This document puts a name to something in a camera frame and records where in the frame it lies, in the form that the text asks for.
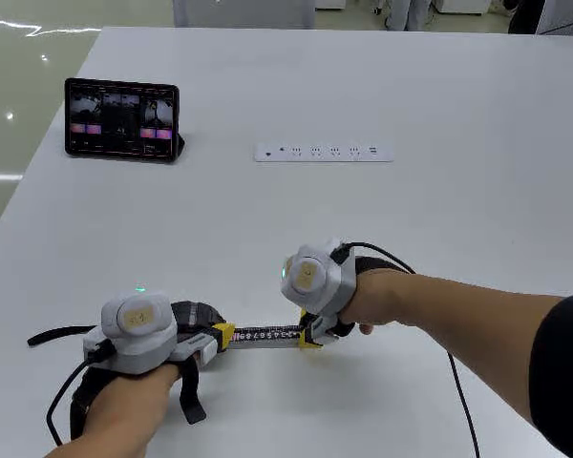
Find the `shiny floor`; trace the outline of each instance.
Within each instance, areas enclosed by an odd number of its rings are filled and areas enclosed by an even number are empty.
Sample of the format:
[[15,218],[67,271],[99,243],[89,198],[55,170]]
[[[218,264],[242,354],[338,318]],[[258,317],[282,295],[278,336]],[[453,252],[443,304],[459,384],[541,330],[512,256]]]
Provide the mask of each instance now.
[[[432,12],[429,31],[506,32],[498,14]],[[369,0],[318,11],[317,29],[383,30]],[[172,26],[171,0],[0,0],[0,216],[76,75],[105,25]]]

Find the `beige label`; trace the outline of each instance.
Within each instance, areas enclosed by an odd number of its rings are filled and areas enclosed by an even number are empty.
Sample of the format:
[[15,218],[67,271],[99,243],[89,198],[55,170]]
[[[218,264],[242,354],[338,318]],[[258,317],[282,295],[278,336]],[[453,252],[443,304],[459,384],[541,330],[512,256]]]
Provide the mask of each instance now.
[[311,289],[314,275],[316,275],[316,264],[312,262],[302,262],[302,266],[295,279],[295,286],[301,289]]
[[125,321],[125,329],[134,329],[152,323],[155,319],[153,306],[149,305],[136,310],[128,310],[125,312],[123,318]]

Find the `tablet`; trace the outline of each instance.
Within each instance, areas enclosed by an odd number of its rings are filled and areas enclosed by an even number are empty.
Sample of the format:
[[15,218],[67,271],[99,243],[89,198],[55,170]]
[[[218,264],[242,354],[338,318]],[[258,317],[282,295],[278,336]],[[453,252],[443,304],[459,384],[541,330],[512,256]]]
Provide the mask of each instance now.
[[65,105],[69,155],[172,162],[180,154],[176,86],[69,78]]

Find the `measuring tape blade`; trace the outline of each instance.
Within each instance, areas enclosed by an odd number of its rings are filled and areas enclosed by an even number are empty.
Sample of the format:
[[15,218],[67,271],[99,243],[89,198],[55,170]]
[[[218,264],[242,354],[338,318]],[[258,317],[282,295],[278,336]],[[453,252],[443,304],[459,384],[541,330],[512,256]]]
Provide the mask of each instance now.
[[296,324],[236,327],[228,348],[297,348],[303,330]]

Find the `power strip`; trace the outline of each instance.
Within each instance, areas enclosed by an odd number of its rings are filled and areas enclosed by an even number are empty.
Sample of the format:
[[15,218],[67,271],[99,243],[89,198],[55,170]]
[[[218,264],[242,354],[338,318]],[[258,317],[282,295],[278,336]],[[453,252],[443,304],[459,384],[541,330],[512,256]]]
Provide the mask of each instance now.
[[393,162],[393,151],[377,144],[263,144],[257,162]]

